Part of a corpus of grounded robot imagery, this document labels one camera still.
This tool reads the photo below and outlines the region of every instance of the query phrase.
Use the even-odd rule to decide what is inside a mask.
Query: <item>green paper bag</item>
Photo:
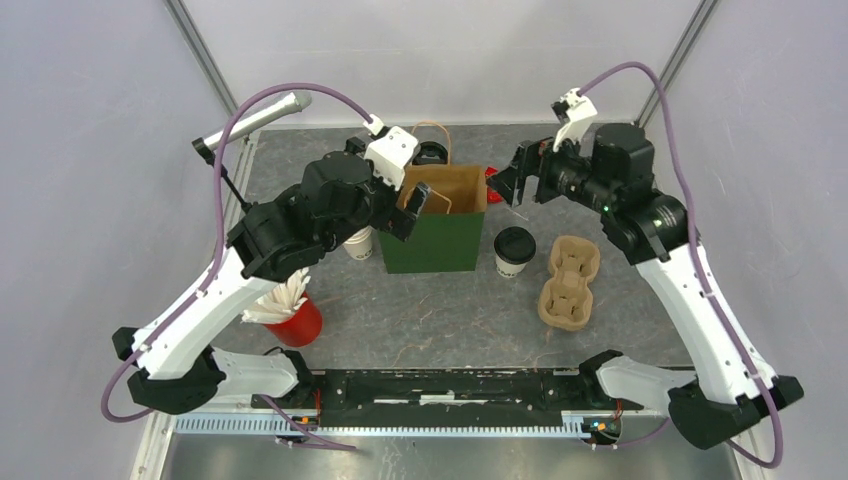
[[[411,165],[406,168],[399,203],[409,186],[424,182],[433,193],[406,241],[379,232],[389,273],[461,272],[477,268],[486,176],[479,165]]]

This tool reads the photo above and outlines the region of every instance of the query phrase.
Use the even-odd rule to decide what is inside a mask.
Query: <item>gray wall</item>
[[[224,112],[160,2],[5,2],[0,38],[0,478],[127,478],[143,422],[100,416],[110,336],[208,261],[189,142]]]
[[[607,68],[661,68],[698,0],[185,3],[237,100],[318,82],[402,124],[555,121],[551,102]],[[650,87],[610,83],[595,94],[603,117],[635,118]],[[332,101],[282,122],[358,125]]]
[[[845,2],[722,2],[671,92],[722,290],[766,359],[806,390],[781,416],[787,454],[778,478],[844,477],[845,25]],[[661,118],[649,130],[663,146],[660,186],[677,192]]]

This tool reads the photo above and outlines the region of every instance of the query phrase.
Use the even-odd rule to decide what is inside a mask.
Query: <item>bag handle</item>
[[[415,135],[415,130],[418,127],[421,127],[421,126],[424,126],[424,125],[431,125],[433,127],[438,127],[440,129],[442,129],[443,132],[445,132],[445,137],[447,137],[447,139],[448,139],[448,163],[447,163],[447,165],[450,165],[451,164],[451,156],[453,154],[453,146],[451,145],[450,132],[448,132],[448,129],[445,128],[445,126],[442,125],[439,122],[434,122],[432,120],[422,120],[422,121],[416,123],[412,127],[412,131],[410,131],[409,133],[411,133],[412,135]]]
[[[412,198],[413,193],[415,193],[414,188],[410,188],[409,191],[406,192],[406,195],[403,197],[403,208],[406,208],[406,205],[409,203],[409,199]],[[430,193],[431,194],[435,193],[436,195],[441,197],[444,201],[448,202],[448,209],[445,211],[445,213],[450,213],[450,209],[451,209],[451,207],[453,207],[453,202],[451,201],[451,199],[442,195],[441,193],[433,190],[432,188],[430,189]]]

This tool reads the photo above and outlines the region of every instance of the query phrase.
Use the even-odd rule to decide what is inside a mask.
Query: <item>black lid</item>
[[[522,265],[536,255],[536,239],[521,227],[508,227],[495,237],[495,253],[506,263]]]

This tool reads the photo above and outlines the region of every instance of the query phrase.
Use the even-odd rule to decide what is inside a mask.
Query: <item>cardboard cup holder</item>
[[[552,327],[577,331],[592,314],[589,283],[598,275],[601,251],[585,238],[562,236],[554,241],[548,260],[551,278],[539,296],[539,317]]]

